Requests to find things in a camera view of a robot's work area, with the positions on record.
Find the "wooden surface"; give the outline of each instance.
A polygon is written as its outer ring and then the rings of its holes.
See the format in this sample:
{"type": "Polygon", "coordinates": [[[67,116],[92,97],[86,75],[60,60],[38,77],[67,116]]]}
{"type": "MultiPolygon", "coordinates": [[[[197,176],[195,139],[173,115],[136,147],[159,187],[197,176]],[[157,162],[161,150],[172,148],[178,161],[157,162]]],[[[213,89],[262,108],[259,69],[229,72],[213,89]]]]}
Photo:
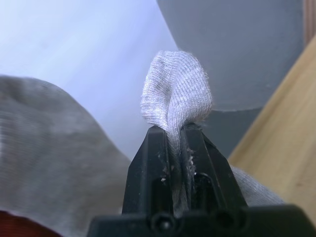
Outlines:
{"type": "Polygon", "coordinates": [[[301,206],[316,224],[316,38],[229,161],[301,206]]]}
{"type": "Polygon", "coordinates": [[[316,0],[303,0],[304,42],[307,45],[316,33],[316,0]]]}

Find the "white wall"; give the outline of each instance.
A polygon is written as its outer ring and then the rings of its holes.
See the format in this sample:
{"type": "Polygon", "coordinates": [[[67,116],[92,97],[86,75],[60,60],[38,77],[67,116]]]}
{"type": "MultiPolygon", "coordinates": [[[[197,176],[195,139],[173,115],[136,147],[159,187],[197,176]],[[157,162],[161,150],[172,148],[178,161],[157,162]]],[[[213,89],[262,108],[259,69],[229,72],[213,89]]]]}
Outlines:
{"type": "Polygon", "coordinates": [[[63,88],[129,158],[150,62],[175,49],[155,0],[0,0],[0,73],[63,88]]]}

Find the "wooden table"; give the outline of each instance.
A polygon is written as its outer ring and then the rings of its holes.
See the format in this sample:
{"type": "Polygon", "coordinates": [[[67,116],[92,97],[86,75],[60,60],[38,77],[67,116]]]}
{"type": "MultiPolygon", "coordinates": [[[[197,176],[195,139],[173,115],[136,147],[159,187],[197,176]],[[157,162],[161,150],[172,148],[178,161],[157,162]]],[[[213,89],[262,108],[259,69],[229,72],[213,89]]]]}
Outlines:
{"type": "Polygon", "coordinates": [[[229,161],[301,206],[316,224],[316,38],[229,161]]]}

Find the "red fabric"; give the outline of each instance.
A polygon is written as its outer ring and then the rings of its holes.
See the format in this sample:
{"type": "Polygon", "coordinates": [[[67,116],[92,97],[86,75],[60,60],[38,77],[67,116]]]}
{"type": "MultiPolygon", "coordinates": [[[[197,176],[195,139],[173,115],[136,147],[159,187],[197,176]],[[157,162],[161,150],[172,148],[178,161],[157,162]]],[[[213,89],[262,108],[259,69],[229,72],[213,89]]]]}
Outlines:
{"type": "Polygon", "coordinates": [[[61,237],[29,219],[0,211],[0,237],[61,237]]]}

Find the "knit fabric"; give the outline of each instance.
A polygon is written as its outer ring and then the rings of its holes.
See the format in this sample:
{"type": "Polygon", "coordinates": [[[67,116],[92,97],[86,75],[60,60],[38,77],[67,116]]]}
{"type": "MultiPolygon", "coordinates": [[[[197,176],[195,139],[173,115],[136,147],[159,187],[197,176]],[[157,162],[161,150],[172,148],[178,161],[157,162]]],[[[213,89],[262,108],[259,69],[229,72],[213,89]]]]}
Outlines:
{"type": "MultiPolygon", "coordinates": [[[[211,111],[212,96],[208,78],[189,53],[162,51],[153,59],[143,89],[141,111],[148,123],[164,129],[172,150],[174,165],[172,186],[174,211],[188,209],[185,184],[179,161],[180,130],[190,122],[199,122],[211,111]]],[[[233,172],[249,205],[282,203],[266,187],[237,168],[233,172]]]]}
{"type": "Polygon", "coordinates": [[[117,214],[130,161],[60,88],[0,77],[0,210],[63,237],[117,214]]]}

